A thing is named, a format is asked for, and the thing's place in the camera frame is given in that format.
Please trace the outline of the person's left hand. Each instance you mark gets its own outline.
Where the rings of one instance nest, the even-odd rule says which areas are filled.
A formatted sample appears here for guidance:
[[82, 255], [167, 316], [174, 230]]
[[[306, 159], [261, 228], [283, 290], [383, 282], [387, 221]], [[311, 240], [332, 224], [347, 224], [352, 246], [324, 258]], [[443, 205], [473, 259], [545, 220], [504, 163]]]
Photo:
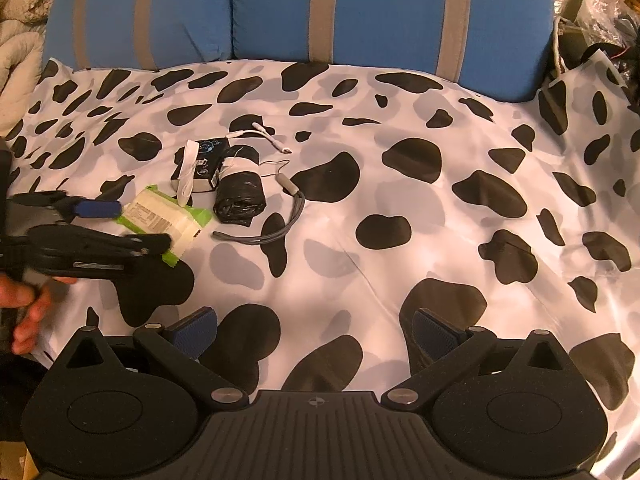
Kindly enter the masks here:
[[1, 307], [24, 310], [24, 316], [13, 332], [13, 354], [20, 356], [34, 350], [42, 321], [60, 303], [54, 294], [76, 282], [76, 278], [59, 276], [35, 289], [1, 274]]

